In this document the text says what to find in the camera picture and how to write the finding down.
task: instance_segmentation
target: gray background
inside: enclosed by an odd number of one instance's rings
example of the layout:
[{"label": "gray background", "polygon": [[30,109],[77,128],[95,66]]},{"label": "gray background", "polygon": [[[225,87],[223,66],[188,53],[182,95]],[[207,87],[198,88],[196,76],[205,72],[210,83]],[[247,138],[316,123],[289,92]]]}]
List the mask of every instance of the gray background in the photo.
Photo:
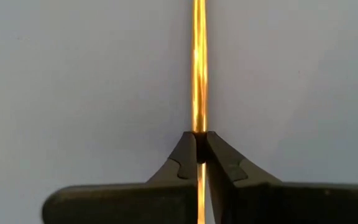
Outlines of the gray background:
[{"label": "gray background", "polygon": [[[189,0],[0,0],[0,223],[163,164],[190,24]],[[209,0],[208,27],[210,128],[282,180],[358,183],[358,1]]]}]

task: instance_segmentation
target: black plier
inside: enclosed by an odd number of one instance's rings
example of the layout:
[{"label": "black plier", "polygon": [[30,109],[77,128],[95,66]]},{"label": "black plier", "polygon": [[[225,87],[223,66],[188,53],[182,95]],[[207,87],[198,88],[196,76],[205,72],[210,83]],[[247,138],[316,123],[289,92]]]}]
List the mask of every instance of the black plier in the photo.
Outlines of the black plier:
[{"label": "black plier", "polygon": [[195,224],[200,162],[207,164],[217,224],[358,223],[358,185],[281,182],[212,131],[184,132],[164,165],[144,184],[76,186],[55,192],[44,204],[43,220]]}]

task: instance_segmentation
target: white wall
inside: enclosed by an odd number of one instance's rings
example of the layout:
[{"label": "white wall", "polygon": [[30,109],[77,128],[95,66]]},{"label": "white wall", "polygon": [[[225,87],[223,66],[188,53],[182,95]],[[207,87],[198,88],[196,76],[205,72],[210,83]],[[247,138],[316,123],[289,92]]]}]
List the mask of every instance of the white wall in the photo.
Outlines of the white wall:
[{"label": "white wall", "polygon": [[[160,167],[190,128],[190,9],[0,0],[0,223]],[[211,129],[283,180],[358,183],[358,1],[208,10]]]}]

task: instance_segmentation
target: metal rod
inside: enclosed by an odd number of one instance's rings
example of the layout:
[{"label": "metal rod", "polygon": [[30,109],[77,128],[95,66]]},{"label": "metal rod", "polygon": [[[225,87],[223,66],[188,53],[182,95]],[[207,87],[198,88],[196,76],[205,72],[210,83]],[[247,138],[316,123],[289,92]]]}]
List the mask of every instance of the metal rod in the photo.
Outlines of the metal rod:
[{"label": "metal rod", "polygon": [[[206,0],[193,3],[192,41],[192,130],[205,133],[208,128],[208,52],[206,38]],[[198,224],[205,224],[206,164],[198,164]]]}]

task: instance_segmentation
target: brass rod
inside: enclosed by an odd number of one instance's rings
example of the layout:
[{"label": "brass rod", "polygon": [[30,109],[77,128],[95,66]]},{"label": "brass rod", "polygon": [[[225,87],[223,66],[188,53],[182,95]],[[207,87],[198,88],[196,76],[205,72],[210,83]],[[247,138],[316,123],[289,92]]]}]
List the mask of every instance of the brass rod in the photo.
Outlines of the brass rod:
[{"label": "brass rod", "polygon": [[[206,0],[193,2],[193,41],[191,51],[192,130],[205,133],[208,128],[208,52],[206,38]],[[206,164],[198,164],[198,220],[205,224]]]}]

